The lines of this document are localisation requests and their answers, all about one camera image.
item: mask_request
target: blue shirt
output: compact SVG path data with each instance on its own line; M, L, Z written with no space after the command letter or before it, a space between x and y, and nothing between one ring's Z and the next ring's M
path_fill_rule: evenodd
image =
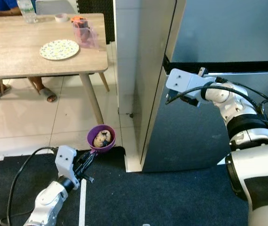
M0 11L7 11L17 7L16 0L0 0Z

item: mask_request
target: roll of tape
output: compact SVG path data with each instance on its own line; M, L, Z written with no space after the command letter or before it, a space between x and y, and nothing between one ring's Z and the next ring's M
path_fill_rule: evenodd
M66 13L60 13L55 15L55 20L59 23L68 21L68 16Z

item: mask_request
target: refrigerator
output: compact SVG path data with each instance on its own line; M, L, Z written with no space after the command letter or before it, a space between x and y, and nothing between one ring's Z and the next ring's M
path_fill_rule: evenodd
M142 171L214 166L230 152L218 108L180 100L166 105L165 83L172 68L198 73L206 67L206 76L240 82L268 96L268 0L141 4L133 120Z

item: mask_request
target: water bottle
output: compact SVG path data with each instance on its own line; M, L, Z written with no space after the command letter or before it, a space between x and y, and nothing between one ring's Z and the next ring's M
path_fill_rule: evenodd
M31 0L17 0L17 5L27 23L33 24L37 22L36 13Z

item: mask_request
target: chair leg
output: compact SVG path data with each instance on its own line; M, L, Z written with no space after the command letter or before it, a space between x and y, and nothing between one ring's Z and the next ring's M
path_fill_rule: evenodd
M106 90L109 92L110 89L109 89L109 86L107 85L105 74L103 74L102 72L100 72L99 75L100 75L100 78L101 78L102 82L104 83L104 85L106 87Z
M4 95L3 79L0 79L1 94Z
M35 84L33 81L31 81L29 78L28 78L29 82L31 83L31 85L33 86L33 88L37 91L37 93L40 95L40 92L38 91L38 89L36 88Z

